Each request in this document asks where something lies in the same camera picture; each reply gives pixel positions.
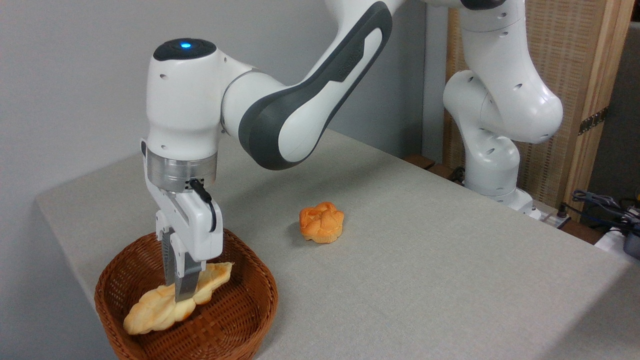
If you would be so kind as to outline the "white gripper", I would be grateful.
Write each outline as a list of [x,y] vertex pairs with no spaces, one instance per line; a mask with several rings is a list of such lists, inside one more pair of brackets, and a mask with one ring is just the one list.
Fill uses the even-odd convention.
[[161,209],[155,214],[155,232],[165,285],[174,285],[179,303],[194,296],[204,261],[222,253],[221,211],[204,189],[215,181],[218,155],[169,159],[153,153],[144,140],[141,150],[147,189]]

